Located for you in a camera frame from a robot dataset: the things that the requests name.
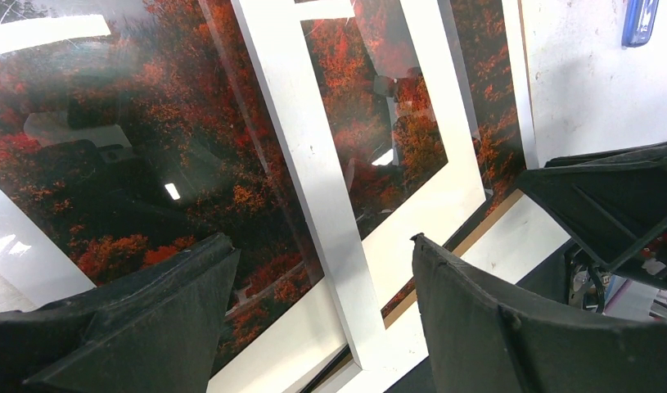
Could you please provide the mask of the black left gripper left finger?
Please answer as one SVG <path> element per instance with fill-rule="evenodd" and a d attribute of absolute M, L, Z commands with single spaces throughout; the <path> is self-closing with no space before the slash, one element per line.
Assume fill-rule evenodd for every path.
<path fill-rule="evenodd" d="M 222 233 L 102 287 L 0 313 L 0 392 L 204 392 L 241 252 Z"/>

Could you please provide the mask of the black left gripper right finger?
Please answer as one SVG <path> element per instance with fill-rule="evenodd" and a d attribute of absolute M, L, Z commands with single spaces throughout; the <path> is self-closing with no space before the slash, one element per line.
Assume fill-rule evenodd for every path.
<path fill-rule="evenodd" d="M 667 392 L 667 320 L 569 307 L 495 277 L 423 234 L 412 271 L 439 392 Z"/>

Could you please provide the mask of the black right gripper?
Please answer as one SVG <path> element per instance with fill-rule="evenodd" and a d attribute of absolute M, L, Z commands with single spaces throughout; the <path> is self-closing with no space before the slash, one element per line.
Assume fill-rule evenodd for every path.
<path fill-rule="evenodd" d="M 579 244 L 564 253 L 568 305 L 667 319 L 667 141 L 553 158 L 516 187 Z"/>

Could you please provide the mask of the cream photo mat board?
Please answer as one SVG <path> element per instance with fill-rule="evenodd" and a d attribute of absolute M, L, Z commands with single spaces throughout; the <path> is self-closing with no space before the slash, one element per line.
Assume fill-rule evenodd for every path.
<path fill-rule="evenodd" d="M 437 115 L 440 136 L 449 144 L 448 152 L 455 156 L 455 164 L 461 163 L 468 155 L 469 134 L 466 126 L 451 120 L 456 108 L 450 104 L 445 91 L 448 79 L 441 75 L 440 62 L 447 56 L 448 44 L 444 31 L 439 26 L 438 6 L 434 1 L 398 2 L 401 3 L 410 24 L 412 41 L 417 45 L 417 55 L 428 83 L 430 99 L 444 106 L 444 110 Z M 26 47 L 28 42 L 22 33 L 15 33 L 10 40 L 0 45 L 0 54 L 8 49 Z M 433 184 L 438 180 L 446 168 L 441 169 L 427 184 Z M 365 247 L 370 247 L 372 241 L 376 239 L 377 236 L 371 236 L 363 244 Z M 43 305 L 51 300 L 97 286 L 65 257 L 49 237 L 1 189 L 0 279 L 7 281 L 12 289 L 18 290 L 31 305 Z M 208 385 L 209 391 L 274 392 L 277 390 L 273 374 L 275 365 L 273 351 L 269 348 L 256 351 L 252 343 L 219 372 L 213 372 L 212 381 Z"/>

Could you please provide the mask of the blue red screwdriver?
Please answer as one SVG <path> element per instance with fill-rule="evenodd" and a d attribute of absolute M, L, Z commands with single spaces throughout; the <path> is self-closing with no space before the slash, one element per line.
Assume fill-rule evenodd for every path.
<path fill-rule="evenodd" d="M 652 35 L 659 0 L 629 0 L 621 44 L 623 47 L 646 45 Z"/>

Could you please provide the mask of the autumn forest photo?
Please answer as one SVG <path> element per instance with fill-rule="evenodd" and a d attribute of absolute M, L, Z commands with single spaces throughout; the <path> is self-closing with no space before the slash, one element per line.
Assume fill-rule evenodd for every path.
<path fill-rule="evenodd" d="M 368 238 L 456 163 L 398 1 L 301 24 Z M 224 233 L 213 372 L 323 276 L 229 1 L 0 1 L 0 189 L 93 284 Z"/>

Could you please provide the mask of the white picture frame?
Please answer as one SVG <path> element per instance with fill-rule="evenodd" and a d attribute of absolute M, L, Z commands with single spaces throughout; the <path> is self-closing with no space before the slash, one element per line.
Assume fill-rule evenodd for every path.
<path fill-rule="evenodd" d="M 236 1 L 259 85 L 352 355 L 328 392 L 382 392 L 395 371 L 363 243 L 401 268 L 401 205 L 447 158 L 398 1 Z"/>

